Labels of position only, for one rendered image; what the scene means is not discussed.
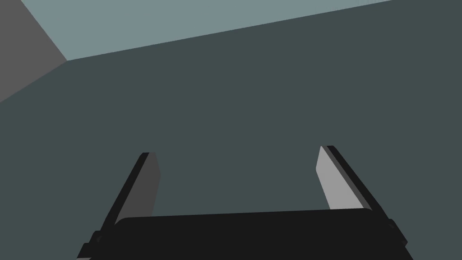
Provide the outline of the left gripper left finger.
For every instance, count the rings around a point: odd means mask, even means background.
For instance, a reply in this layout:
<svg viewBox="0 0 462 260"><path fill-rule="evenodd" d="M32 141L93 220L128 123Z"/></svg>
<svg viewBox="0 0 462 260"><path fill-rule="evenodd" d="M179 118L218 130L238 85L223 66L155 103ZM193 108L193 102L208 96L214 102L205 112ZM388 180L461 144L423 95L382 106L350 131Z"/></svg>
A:
<svg viewBox="0 0 462 260"><path fill-rule="evenodd" d="M141 153L118 193L100 231L124 218L150 217L156 201L161 172L154 152Z"/></svg>

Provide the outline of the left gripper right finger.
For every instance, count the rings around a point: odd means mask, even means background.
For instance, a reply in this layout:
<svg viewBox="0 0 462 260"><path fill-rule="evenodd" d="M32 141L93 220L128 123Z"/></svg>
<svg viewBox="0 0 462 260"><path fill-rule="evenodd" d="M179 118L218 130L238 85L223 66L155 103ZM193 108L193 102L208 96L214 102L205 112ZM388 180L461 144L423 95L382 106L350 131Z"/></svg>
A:
<svg viewBox="0 0 462 260"><path fill-rule="evenodd" d="M389 219L335 146L319 148L315 171L329 209L368 209L380 218Z"/></svg>

